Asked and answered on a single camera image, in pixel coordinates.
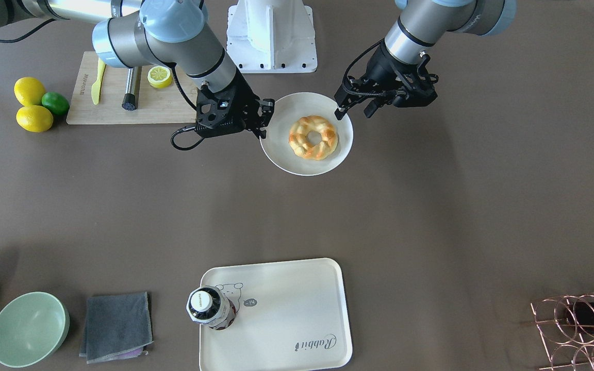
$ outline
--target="lime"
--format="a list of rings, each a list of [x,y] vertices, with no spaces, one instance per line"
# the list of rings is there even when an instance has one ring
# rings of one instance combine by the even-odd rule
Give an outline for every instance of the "lime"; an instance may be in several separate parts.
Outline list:
[[[154,66],[148,71],[148,82],[153,88],[162,89],[168,87],[172,81],[171,70],[165,68],[165,66]]]
[[[42,99],[40,99],[40,103],[57,116],[65,115],[70,108],[68,99],[57,92],[45,93]]]
[[[15,115],[17,123],[25,130],[42,133],[52,127],[54,116],[43,106],[24,106]]]
[[[23,77],[15,82],[13,91],[15,98],[23,106],[33,106],[40,104],[40,99],[45,94],[45,87],[37,78]]]

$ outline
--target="cartoon bear print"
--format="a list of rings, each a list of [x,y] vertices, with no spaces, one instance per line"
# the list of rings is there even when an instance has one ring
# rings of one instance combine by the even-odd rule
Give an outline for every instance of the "cartoon bear print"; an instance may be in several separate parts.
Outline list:
[[[242,287],[244,287],[244,284],[242,282],[217,284],[216,287],[228,300],[233,302],[237,311],[240,312],[240,298],[242,297]]]

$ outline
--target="towel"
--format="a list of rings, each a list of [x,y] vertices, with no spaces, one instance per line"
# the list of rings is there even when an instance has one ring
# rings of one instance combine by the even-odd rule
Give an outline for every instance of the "towel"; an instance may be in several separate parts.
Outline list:
[[[93,296],[79,356],[87,364],[138,357],[153,342],[148,293]]]

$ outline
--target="knife sharpener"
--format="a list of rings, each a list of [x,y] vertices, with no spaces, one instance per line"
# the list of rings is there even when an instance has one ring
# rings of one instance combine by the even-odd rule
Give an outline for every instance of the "knife sharpener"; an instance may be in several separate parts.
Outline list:
[[[123,96],[123,109],[134,111],[139,107],[139,86],[141,85],[141,68],[136,66],[127,72],[125,96]]]

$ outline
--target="bagel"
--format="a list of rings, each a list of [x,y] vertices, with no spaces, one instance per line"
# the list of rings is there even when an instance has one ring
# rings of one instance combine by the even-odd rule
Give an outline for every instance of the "bagel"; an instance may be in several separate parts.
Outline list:
[[[315,144],[311,143],[307,138],[311,131],[319,133],[322,140]],[[336,134],[336,127],[327,119],[321,116],[307,116],[292,124],[288,143],[295,155],[301,158],[323,160],[336,150],[338,135]]]

